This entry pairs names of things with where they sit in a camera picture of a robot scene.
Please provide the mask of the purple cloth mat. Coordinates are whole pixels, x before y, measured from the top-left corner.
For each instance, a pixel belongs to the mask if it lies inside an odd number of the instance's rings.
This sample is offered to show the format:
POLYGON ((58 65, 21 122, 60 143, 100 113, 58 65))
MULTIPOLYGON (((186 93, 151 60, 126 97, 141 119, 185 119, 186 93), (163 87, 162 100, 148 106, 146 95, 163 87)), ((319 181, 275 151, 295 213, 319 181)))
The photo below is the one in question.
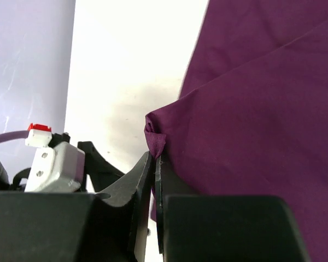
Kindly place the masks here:
POLYGON ((273 194, 328 261, 328 1, 210 1, 149 151, 207 194, 273 194))

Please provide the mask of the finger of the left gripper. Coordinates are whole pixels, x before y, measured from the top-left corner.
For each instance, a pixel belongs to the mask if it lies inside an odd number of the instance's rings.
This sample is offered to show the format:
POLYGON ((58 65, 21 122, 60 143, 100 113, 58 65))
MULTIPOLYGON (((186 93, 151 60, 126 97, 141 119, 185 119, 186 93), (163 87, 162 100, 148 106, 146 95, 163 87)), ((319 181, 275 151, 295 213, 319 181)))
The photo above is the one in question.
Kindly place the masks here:
POLYGON ((96 192, 102 191, 124 173, 106 161, 90 141, 78 142, 78 149, 85 153, 83 181, 78 192, 86 192, 86 177, 89 175, 96 192))

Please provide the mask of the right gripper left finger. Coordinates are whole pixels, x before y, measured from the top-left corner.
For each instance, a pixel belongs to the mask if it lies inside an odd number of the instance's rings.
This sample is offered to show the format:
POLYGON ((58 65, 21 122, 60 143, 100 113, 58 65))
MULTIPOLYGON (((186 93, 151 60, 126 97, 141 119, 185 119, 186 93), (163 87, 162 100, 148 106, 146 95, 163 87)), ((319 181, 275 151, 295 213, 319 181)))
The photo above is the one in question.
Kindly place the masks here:
POLYGON ((0 191, 0 261, 143 261, 153 158, 97 194, 0 191))

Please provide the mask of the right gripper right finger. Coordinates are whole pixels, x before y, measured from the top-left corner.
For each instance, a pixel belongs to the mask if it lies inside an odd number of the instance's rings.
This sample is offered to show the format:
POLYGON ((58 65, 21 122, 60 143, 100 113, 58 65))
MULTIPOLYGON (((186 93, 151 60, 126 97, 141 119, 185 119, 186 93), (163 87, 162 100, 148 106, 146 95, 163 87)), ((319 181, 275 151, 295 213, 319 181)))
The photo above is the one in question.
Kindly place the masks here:
POLYGON ((164 261, 310 261, 288 205, 270 195, 198 195, 167 156, 155 167, 164 261))

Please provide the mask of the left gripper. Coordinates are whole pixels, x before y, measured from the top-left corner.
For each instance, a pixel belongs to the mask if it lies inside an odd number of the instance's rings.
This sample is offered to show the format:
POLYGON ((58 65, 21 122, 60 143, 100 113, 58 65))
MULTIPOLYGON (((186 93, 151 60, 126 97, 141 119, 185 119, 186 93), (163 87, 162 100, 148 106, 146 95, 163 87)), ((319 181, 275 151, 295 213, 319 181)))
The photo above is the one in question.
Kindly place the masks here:
MULTIPOLYGON (((28 132, 3 133, 3 134, 0 134, 0 144, 3 142, 10 141, 10 140, 25 139, 27 137, 28 137, 28 132)), ((12 182, 12 184, 10 184, 8 173, 0 161, 0 190, 23 191, 25 186, 20 185, 21 180, 28 179, 30 171, 31 171, 31 168, 26 168, 26 169, 21 170, 19 173, 17 173, 14 176, 13 182, 12 182)))

